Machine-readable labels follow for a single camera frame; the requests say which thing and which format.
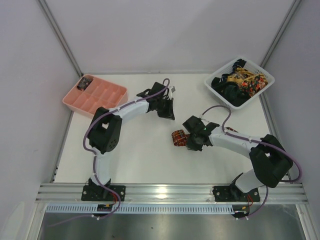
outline ventilation grate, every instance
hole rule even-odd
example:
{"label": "ventilation grate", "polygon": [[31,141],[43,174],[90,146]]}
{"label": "ventilation grate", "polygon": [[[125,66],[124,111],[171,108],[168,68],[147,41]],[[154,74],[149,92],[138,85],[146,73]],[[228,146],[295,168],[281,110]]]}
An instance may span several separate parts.
{"label": "ventilation grate", "polygon": [[[59,204],[51,203],[47,206],[47,213],[87,213],[103,214],[97,211],[98,204]],[[204,204],[121,204],[118,214],[234,214],[231,205],[204,205]]]}
{"label": "ventilation grate", "polygon": [[233,214],[230,205],[122,205],[119,214]]}

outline robotic arm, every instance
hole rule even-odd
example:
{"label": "robotic arm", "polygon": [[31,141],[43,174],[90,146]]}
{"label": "robotic arm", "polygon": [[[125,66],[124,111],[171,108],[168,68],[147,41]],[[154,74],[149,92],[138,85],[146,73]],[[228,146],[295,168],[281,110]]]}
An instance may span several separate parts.
{"label": "robotic arm", "polygon": [[203,145],[223,147],[249,158],[252,162],[252,170],[240,174],[233,180],[229,188],[224,188],[228,192],[217,194],[218,190],[213,190],[216,201],[236,202],[252,189],[264,185],[275,188],[293,166],[291,159],[262,144],[268,143],[283,149],[279,141],[272,135],[267,134],[261,138],[262,143],[249,142],[246,139],[252,139],[250,136],[237,132],[232,133],[236,137],[229,136],[226,134],[227,130],[224,130],[219,124],[209,122],[205,125],[201,118],[195,116],[190,117],[183,123],[183,126],[190,133],[186,143],[188,149],[202,151]]}
{"label": "robotic arm", "polygon": [[[105,109],[100,107],[96,110],[91,124],[102,117],[90,130],[87,135],[89,144],[97,153],[96,174],[100,182],[109,187],[111,184],[110,163],[112,161],[111,151],[118,145],[121,127],[131,119],[150,111],[157,111],[160,118],[175,120],[173,112],[173,92],[174,86],[167,87],[167,90],[159,93],[166,88],[163,84],[155,82],[151,89],[136,95],[132,102],[125,103],[115,108]],[[99,186],[95,177],[88,180],[88,185],[84,186],[86,193],[82,195],[83,201],[103,201],[106,200],[108,191]]]}

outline cable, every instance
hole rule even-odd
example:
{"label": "cable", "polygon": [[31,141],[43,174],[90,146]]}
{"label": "cable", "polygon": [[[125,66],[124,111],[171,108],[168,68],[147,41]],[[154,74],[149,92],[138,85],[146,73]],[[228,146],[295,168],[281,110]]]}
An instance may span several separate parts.
{"label": "cable", "polygon": [[248,205],[248,207],[251,207],[254,204],[254,200],[252,199],[252,197],[250,195],[246,196],[246,198],[248,199],[248,204],[249,204],[249,201],[251,202],[251,204]]}
{"label": "cable", "polygon": [[[202,118],[203,115],[205,115],[209,110],[211,109],[214,109],[214,108],[225,108],[228,110],[229,114],[228,116],[226,117],[226,119],[223,121],[222,123],[222,131],[230,136],[230,137],[233,137],[233,138],[236,138],[236,139],[241,139],[241,140],[244,140],[244,141],[248,141],[248,142],[253,142],[253,143],[256,143],[256,144],[261,144],[261,145],[264,145],[264,146],[267,146],[267,147],[270,147],[270,148],[273,148],[275,149],[276,151],[282,153],[283,155],[285,155],[286,157],[288,157],[292,162],[294,162],[294,164],[296,165],[296,167],[298,168],[298,171],[299,171],[299,174],[298,174],[298,177],[296,179],[293,179],[293,180],[281,180],[280,182],[282,183],[294,183],[294,182],[297,182],[299,181],[301,178],[302,178],[302,168],[300,166],[300,164],[298,163],[298,161],[292,156],[290,155],[289,153],[287,153],[286,151],[282,150],[281,148],[277,147],[277,146],[274,146],[270,143],[267,143],[267,142],[263,142],[263,141],[259,141],[259,140],[254,140],[254,139],[249,139],[249,138],[246,138],[246,137],[243,137],[243,136],[237,136],[237,135],[234,135],[234,134],[231,134],[229,133],[228,131],[225,131],[225,124],[226,122],[229,120],[230,116],[231,116],[231,109],[229,107],[226,107],[224,105],[215,105],[215,106],[211,106],[209,107],[207,110],[205,110],[202,115],[200,116],[200,118]],[[251,213],[249,216],[252,216],[252,215],[255,215],[257,212],[259,212],[262,207],[266,204],[267,202],[267,199],[268,199],[268,195],[269,195],[269,188],[267,186],[265,186],[266,188],[266,194],[265,194],[265,198],[262,202],[262,204],[260,205],[260,207],[254,211],[253,213]]]}
{"label": "cable", "polygon": [[[134,101],[131,101],[131,102],[128,102],[122,106],[120,106],[119,108],[116,108],[115,110],[112,110],[112,111],[109,111],[109,112],[106,112],[104,114],[102,114],[101,116],[99,116],[95,121],[93,121],[92,124],[90,124],[89,128],[87,129],[87,131],[85,132],[84,134],[84,137],[83,137],[83,141],[82,141],[82,145],[83,145],[83,148],[91,153],[94,154],[94,157],[93,157],[93,175],[94,175],[94,178],[96,180],[96,182],[102,187],[104,188],[105,190],[107,190],[108,192],[110,192],[111,194],[114,194],[116,196],[116,198],[118,199],[118,205],[117,207],[111,211],[110,213],[108,213],[107,215],[105,216],[102,216],[102,217],[97,217],[96,219],[97,220],[102,220],[102,219],[105,219],[105,218],[108,218],[110,216],[112,216],[119,208],[120,208],[120,205],[121,205],[121,198],[120,196],[118,195],[117,192],[113,191],[112,189],[104,186],[101,181],[99,180],[98,178],[98,174],[97,174],[97,171],[96,171],[96,163],[97,163],[97,155],[98,153],[94,150],[94,149],[90,149],[86,146],[86,139],[90,133],[90,131],[92,130],[92,128],[104,117],[110,115],[110,114],[114,114],[118,111],[120,111],[121,109],[124,109],[132,104],[135,104],[135,103],[138,103],[138,102],[141,102],[141,101],[144,101],[144,100],[147,100],[147,99],[150,99],[150,98],[153,98],[161,93],[163,93],[164,91],[166,91],[170,85],[170,79],[169,78],[166,78],[163,80],[162,84],[164,85],[165,82],[167,81],[167,84],[165,85],[165,87],[163,89],[161,89],[160,91],[150,95],[150,96],[146,96],[144,98],[139,98],[138,100],[134,100]],[[75,219],[79,219],[79,218],[84,218],[84,217],[93,217],[93,215],[91,214],[83,214],[83,215],[78,215],[78,216],[75,216],[75,217],[72,217],[72,218],[69,218],[69,219],[66,219],[66,220],[63,220],[63,221],[60,221],[60,222],[57,222],[57,223],[54,223],[54,224],[51,224],[51,225],[48,225],[47,227],[55,227],[57,225],[60,225],[60,224],[64,224],[64,223],[67,223],[69,221],[72,221],[72,220],[75,220]]]}
{"label": "cable", "polygon": [[113,193],[111,193],[112,197],[113,197],[113,204],[117,203],[117,196]]}
{"label": "cable", "polygon": [[263,202],[261,203],[261,205],[258,207],[257,210],[255,210],[253,213],[249,214],[248,217],[252,217],[253,215],[257,214],[262,208],[263,206],[266,204],[267,202],[267,199],[268,199],[268,196],[269,196],[269,188],[267,186],[265,186],[265,197],[264,197],[264,200]]}

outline pink sorting tray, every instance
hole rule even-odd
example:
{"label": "pink sorting tray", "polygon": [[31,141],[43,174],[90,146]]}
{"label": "pink sorting tray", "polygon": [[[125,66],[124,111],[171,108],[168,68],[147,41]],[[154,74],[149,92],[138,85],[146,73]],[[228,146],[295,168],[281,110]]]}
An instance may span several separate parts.
{"label": "pink sorting tray", "polygon": [[89,86],[81,91],[76,85],[63,98],[62,102],[72,111],[92,118],[100,107],[111,109],[128,101],[127,88],[86,74],[83,77],[92,79]]}

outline red wire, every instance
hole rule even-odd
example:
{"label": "red wire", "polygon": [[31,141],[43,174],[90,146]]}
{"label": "red wire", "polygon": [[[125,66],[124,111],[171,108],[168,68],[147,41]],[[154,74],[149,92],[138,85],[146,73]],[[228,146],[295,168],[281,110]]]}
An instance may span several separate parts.
{"label": "red wire", "polygon": [[117,196],[113,192],[111,192],[111,195],[113,196],[113,204],[116,204]]}
{"label": "red wire", "polygon": [[248,199],[248,202],[251,201],[251,204],[249,205],[249,207],[251,207],[254,204],[254,200],[252,199],[252,197],[250,195],[246,196]]}

